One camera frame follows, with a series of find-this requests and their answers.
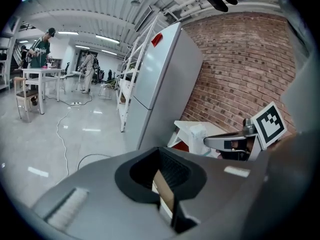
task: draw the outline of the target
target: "chair seat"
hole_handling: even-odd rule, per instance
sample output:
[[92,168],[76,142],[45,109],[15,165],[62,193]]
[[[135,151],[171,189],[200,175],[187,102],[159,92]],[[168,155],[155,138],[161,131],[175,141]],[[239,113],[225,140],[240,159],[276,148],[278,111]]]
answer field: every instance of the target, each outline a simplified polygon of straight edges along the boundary
[[[25,92],[26,96],[27,97],[30,97],[30,96],[33,96],[33,95],[37,95],[38,94],[38,91],[37,90],[27,90]],[[24,97],[25,96],[24,92],[23,91],[20,91],[20,92],[17,92],[17,96],[19,97]]]

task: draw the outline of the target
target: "person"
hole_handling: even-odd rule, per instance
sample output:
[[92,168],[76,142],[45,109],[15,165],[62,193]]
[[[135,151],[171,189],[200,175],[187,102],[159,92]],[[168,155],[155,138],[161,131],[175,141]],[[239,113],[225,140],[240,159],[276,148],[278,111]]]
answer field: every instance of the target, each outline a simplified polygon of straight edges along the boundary
[[23,69],[26,69],[28,67],[27,55],[28,55],[27,47],[25,45],[23,45],[21,47],[21,62],[19,65]]
[[83,70],[84,67],[86,67],[85,76],[84,76],[84,88],[81,88],[80,91],[82,91],[83,94],[88,94],[90,91],[91,86],[91,80],[94,73],[94,62],[95,62],[95,56],[93,56],[90,51],[85,52],[85,60],[79,67],[80,70]]
[[[56,30],[49,28],[43,37],[40,37],[29,49],[29,54],[32,56],[30,68],[37,69],[46,65],[46,61],[49,60],[50,43],[49,39],[55,36]],[[31,78],[37,78],[38,74],[30,74]],[[31,90],[38,90],[37,85],[31,85]],[[36,106],[36,98],[32,98],[32,105]]]
[[[302,19],[298,10],[292,5],[290,0],[278,0],[280,8],[288,22],[288,35],[292,45],[295,60],[296,78],[289,88],[281,96],[282,102],[287,107],[297,132],[311,131],[319,129],[317,105],[318,98],[315,90],[320,91],[319,85],[313,81],[319,75],[319,58],[317,55],[317,45],[313,36]],[[283,138],[272,144],[268,150],[275,150],[281,143],[293,138],[296,133]],[[252,149],[252,141],[248,141],[247,149]],[[238,142],[232,143],[233,148],[237,148]]]

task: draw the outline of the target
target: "floor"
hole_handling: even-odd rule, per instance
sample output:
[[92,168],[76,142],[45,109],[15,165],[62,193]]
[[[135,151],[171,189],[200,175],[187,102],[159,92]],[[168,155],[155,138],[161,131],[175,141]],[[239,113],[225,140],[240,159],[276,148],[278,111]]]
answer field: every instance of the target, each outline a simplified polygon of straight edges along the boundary
[[[65,93],[60,89],[60,100],[69,104],[90,101],[88,94],[75,89],[77,77],[65,80]],[[69,174],[77,170],[80,160],[88,154],[117,156],[126,152],[115,93],[112,100],[98,96],[101,85],[92,85],[92,101],[86,105],[69,106],[57,102],[54,83],[47,83],[44,100],[45,114],[33,106],[31,122],[27,122],[23,104],[19,117],[14,89],[0,92],[0,180],[7,191],[31,207],[42,194],[67,176],[65,148]],[[100,155],[85,158],[80,168]]]

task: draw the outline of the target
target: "person in striped shirt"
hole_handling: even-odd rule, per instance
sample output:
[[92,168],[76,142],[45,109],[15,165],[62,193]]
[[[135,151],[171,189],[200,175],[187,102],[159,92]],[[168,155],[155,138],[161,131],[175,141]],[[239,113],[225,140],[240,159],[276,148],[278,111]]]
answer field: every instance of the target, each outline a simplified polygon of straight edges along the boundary
[[90,91],[91,80],[94,73],[94,62],[95,57],[87,50],[85,53],[86,57],[84,62],[80,66],[80,70],[86,67],[85,77],[84,77],[84,88],[80,89],[83,94],[88,94]]

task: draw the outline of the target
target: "striped shirt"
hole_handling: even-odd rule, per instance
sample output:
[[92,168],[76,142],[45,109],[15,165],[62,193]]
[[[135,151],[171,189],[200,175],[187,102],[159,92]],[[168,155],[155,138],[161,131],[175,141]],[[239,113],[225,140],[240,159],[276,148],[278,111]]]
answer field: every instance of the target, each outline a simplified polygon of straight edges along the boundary
[[85,60],[81,64],[80,68],[83,68],[86,66],[86,70],[92,70],[94,62],[95,62],[95,57],[92,54],[89,54],[87,57],[85,57]]

